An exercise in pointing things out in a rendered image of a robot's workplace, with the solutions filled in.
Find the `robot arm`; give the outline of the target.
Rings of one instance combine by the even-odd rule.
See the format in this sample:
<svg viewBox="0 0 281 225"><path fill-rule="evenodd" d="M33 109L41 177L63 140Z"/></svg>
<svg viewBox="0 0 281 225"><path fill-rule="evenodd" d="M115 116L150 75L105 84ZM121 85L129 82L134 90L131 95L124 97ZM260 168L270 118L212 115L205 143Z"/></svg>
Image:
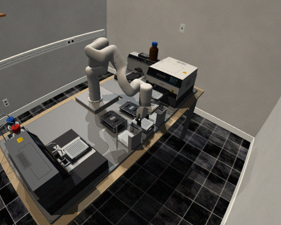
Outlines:
<svg viewBox="0 0 281 225"><path fill-rule="evenodd" d="M149 109L147 113L149 115L152 115L159 108L159 105L151 103L152 85L139 79L134 79L131 83L127 81L126 70L128 62L115 45L109 46L108 39L104 37L98 38L87 45L84 51L88 57L88 67L85 69L85 72L89 87L89 102L98 103L102 100L99 79L97 77L107 73L110 61L117 71L119 86L127 96L132 97L140 92L139 104Z"/></svg>

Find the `black lab instrument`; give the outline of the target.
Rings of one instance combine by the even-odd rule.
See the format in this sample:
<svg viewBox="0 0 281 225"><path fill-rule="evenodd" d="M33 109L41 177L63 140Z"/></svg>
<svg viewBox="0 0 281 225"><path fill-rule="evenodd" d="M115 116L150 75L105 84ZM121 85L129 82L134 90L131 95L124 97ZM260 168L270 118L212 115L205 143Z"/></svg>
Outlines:
<svg viewBox="0 0 281 225"><path fill-rule="evenodd" d="M88 148L71 159L64 149L78 139ZM36 201L52 215L108 169L109 165L108 159L72 129L50 143L55 143L57 148L54 144L44 145L37 135L25 130L4 145ZM52 153L56 149L61 149L63 154L58 150Z"/></svg>

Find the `red bottle cap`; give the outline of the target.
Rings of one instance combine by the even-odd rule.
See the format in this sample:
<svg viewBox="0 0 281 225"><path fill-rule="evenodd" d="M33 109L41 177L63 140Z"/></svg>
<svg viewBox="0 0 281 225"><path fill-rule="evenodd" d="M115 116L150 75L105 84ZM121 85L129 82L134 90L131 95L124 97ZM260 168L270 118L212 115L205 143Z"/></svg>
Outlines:
<svg viewBox="0 0 281 225"><path fill-rule="evenodd" d="M19 126L19 124L15 124L15 127L14 127L14 125L12 125L11 129L12 129L13 133L17 133L20 131L20 126Z"/></svg>

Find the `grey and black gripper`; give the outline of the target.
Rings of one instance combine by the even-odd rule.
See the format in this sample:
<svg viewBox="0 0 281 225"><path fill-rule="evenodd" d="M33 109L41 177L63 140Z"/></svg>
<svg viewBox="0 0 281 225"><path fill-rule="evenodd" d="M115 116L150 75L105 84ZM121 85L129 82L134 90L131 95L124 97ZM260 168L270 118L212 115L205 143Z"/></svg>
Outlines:
<svg viewBox="0 0 281 225"><path fill-rule="evenodd" d="M137 121L137 125L141 127L141 120L143 118L146 118L149 120L149 114L148 113L148 108L141 106L140 104L138 105L137 108L137 114L136 114L136 121ZM139 120L140 119L140 120Z"/></svg>

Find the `brown glass bottle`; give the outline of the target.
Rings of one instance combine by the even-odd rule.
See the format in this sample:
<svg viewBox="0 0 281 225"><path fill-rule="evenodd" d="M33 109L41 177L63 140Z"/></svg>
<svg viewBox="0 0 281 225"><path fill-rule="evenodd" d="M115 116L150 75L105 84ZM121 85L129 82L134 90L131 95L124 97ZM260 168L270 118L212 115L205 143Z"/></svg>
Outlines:
<svg viewBox="0 0 281 225"><path fill-rule="evenodd" d="M158 48L157 49L151 49L149 51L149 60L150 61L157 61L158 56Z"/></svg>

